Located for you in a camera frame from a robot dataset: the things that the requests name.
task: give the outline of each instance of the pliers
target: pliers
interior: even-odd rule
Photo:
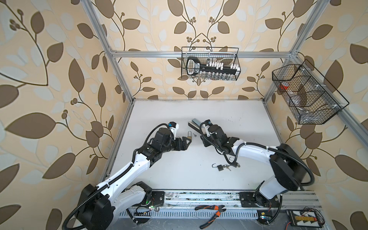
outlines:
[[[212,222],[221,215],[222,212],[225,212],[226,211],[226,208],[224,208],[225,205],[220,205],[220,206],[217,206],[217,205],[201,205],[201,206],[198,206],[198,207],[195,207],[194,210],[200,210],[200,209],[211,209],[211,210],[218,210],[216,212],[216,214],[209,220],[207,221],[205,224],[202,224],[199,228],[200,229],[205,229],[207,228],[208,226],[210,226],[212,224]]]

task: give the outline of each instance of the table surface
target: table surface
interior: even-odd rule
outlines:
[[[136,101],[112,174],[131,161],[133,150],[142,146],[154,127],[174,121],[179,124],[177,137],[187,136],[189,130],[196,133],[188,126],[194,118],[199,121],[210,119],[222,127],[228,137],[267,146],[280,145],[259,100]],[[230,167],[231,171],[212,168],[212,164],[226,164],[226,161],[214,147],[205,148],[199,134],[196,134],[186,151],[164,153],[132,184],[143,181],[153,189],[254,190],[263,180],[274,175],[270,166],[244,157],[238,158],[240,168]]]

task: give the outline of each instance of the black wire mesh basket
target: black wire mesh basket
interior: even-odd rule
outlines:
[[[241,72],[238,51],[230,47],[182,47],[181,76],[236,81]]]
[[[314,78],[312,70],[323,77],[323,83]],[[272,71],[272,81],[298,124],[324,124],[349,104],[308,60]]]

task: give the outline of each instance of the gray floor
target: gray floor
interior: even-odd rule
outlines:
[[[204,224],[204,219],[152,219],[147,223],[135,225],[131,219],[121,218],[109,230],[194,230]],[[262,226],[256,220],[229,220],[217,218],[206,230],[284,230],[289,218],[286,213],[280,213],[270,226]],[[288,230],[317,230],[317,228],[291,227]]]

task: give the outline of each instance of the circuit board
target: circuit board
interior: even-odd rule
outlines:
[[[321,220],[314,211],[286,210],[290,218],[290,225],[293,227],[314,227],[322,228]]]

